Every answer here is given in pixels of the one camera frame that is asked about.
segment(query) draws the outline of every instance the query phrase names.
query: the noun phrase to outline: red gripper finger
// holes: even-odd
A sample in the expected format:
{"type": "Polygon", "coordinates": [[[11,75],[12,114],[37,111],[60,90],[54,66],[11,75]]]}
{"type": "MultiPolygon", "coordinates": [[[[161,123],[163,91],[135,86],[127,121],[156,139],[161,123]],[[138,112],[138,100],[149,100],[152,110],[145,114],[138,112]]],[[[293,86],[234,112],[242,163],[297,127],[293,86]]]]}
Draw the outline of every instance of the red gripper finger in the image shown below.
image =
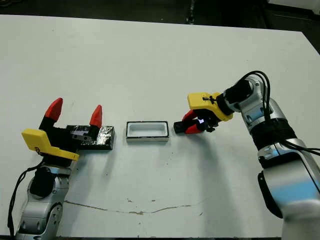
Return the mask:
{"type": "Polygon", "coordinates": [[[185,120],[192,120],[194,118],[196,118],[197,115],[195,113],[195,111],[193,111],[192,109],[190,111],[188,111],[184,117],[182,118],[182,121],[185,121],[185,120]]]}
{"type": "Polygon", "coordinates": [[[197,128],[197,124],[194,124],[194,125],[188,127],[187,130],[185,130],[184,133],[185,134],[198,134],[198,133],[201,133],[201,132],[203,132],[203,131],[201,131],[201,130],[199,130],[197,128]]]}
{"type": "Polygon", "coordinates": [[[61,97],[57,98],[51,105],[48,107],[44,116],[54,120],[55,122],[59,119],[61,114],[63,99],[61,97]]]}
{"type": "Polygon", "coordinates": [[[90,125],[97,126],[101,128],[102,125],[102,106],[98,105],[94,112],[92,113],[90,125]]]}

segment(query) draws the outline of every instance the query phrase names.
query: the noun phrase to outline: foil-wrapped block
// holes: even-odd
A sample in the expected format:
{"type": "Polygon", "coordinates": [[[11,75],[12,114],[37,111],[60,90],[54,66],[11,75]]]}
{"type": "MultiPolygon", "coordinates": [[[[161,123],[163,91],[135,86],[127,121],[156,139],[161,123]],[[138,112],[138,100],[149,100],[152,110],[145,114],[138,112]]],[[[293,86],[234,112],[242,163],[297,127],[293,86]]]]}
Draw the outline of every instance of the foil-wrapped block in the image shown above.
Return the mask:
{"type": "MultiPolygon", "coordinates": [[[[71,134],[83,135],[88,133],[89,125],[67,125],[71,134]]],[[[95,141],[83,141],[79,150],[112,150],[115,140],[114,126],[102,125],[95,141]]]]}

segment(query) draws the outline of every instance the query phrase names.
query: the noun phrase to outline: black cable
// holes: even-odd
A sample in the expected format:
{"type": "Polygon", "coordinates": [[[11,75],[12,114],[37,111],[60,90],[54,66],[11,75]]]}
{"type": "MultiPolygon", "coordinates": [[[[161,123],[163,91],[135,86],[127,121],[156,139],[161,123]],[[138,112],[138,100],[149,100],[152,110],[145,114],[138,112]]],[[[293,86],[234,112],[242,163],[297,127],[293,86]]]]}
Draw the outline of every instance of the black cable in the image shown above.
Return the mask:
{"type": "MultiPolygon", "coordinates": [[[[271,88],[270,88],[269,78],[264,72],[259,71],[259,70],[255,70],[255,71],[248,72],[246,75],[244,75],[240,79],[240,81],[245,80],[250,75],[256,75],[262,80],[262,83],[263,83],[263,95],[262,95],[263,115],[264,115],[264,119],[266,122],[271,121],[271,116],[270,116],[270,114],[271,114],[271,111],[270,111],[270,90],[271,90],[271,88]]],[[[281,143],[282,145],[284,145],[285,147],[287,147],[289,149],[293,149],[293,150],[297,150],[297,151],[305,151],[305,152],[320,156],[320,152],[317,152],[317,151],[320,151],[320,148],[314,148],[314,147],[313,148],[306,148],[303,146],[296,145],[290,141],[287,141],[286,139],[281,138],[278,134],[276,136],[278,137],[279,143],[281,143]]]]}
{"type": "Polygon", "coordinates": [[[10,239],[11,240],[15,239],[15,226],[14,226],[14,221],[13,221],[13,218],[12,218],[12,211],[13,211],[14,206],[15,206],[16,194],[17,194],[18,186],[25,179],[27,172],[31,172],[33,170],[38,169],[43,163],[44,163],[44,160],[42,159],[42,161],[38,165],[33,166],[33,167],[29,167],[27,170],[25,170],[23,173],[21,173],[21,175],[19,176],[19,178],[18,178],[18,180],[17,180],[17,182],[15,184],[15,187],[14,187],[14,190],[13,190],[13,193],[12,193],[12,196],[11,196],[10,204],[9,204],[8,222],[7,222],[7,227],[10,230],[10,239]]]}

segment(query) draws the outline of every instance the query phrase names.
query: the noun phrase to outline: stain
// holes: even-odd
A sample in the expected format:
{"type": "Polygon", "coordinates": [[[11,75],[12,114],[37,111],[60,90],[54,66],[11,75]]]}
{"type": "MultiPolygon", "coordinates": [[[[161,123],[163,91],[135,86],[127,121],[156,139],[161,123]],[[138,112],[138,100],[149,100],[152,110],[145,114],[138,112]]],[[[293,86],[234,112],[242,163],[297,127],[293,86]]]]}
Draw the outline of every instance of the stain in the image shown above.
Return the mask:
{"type": "Polygon", "coordinates": [[[143,215],[145,212],[144,211],[129,211],[128,214],[137,214],[137,215],[143,215]]]}
{"type": "Polygon", "coordinates": [[[85,205],[85,204],[76,203],[76,202],[72,202],[72,201],[68,201],[68,200],[64,200],[64,202],[67,203],[67,204],[72,204],[72,205],[76,205],[76,206],[80,206],[80,207],[86,207],[86,208],[90,208],[90,209],[96,209],[96,210],[100,210],[100,211],[121,213],[121,214],[136,214],[136,215],[155,214],[155,213],[158,213],[158,212],[161,212],[161,211],[170,210],[170,209],[179,209],[179,208],[192,207],[192,205],[179,205],[179,206],[168,206],[168,207],[164,207],[164,208],[161,208],[161,209],[158,209],[158,210],[155,210],[155,211],[120,211],[120,210],[110,210],[110,209],[106,209],[106,208],[102,208],[102,207],[85,205]]]}
{"type": "Polygon", "coordinates": [[[159,209],[159,210],[156,210],[156,211],[151,211],[151,212],[146,212],[146,213],[148,213],[148,214],[155,214],[155,213],[158,213],[158,212],[161,212],[161,211],[164,211],[164,210],[178,209],[178,208],[186,208],[186,207],[191,207],[191,205],[168,206],[168,207],[165,207],[165,208],[161,208],[161,209],[159,209]]]}
{"type": "Polygon", "coordinates": [[[68,200],[64,200],[65,203],[67,204],[73,204],[73,205],[77,205],[77,206],[81,206],[81,207],[86,207],[86,208],[90,208],[90,209],[97,209],[97,210],[102,210],[102,211],[109,211],[108,209],[105,208],[101,208],[101,207],[96,207],[96,206],[90,206],[90,205],[84,205],[81,203],[76,203],[76,202],[71,202],[68,200]]]}

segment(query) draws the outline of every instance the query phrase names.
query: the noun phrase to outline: white table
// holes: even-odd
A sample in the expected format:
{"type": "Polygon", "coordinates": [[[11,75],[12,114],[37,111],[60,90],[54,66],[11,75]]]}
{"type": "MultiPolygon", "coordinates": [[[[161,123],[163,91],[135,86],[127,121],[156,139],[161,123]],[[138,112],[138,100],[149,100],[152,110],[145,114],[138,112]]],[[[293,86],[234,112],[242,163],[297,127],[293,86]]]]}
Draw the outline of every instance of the white table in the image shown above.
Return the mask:
{"type": "MultiPolygon", "coordinates": [[[[0,235],[19,174],[41,160],[21,131],[38,128],[57,97],[57,126],[86,125],[101,104],[116,131],[113,151],[83,153],[74,167],[58,236],[281,235],[240,114],[213,133],[172,127],[188,93],[222,92],[262,70],[297,136],[319,147],[320,56],[301,32],[0,15],[0,34],[0,235]],[[126,121],[143,120],[168,121],[170,140],[128,144],[126,121]]],[[[17,192],[15,228],[32,176],[17,192]]]]}

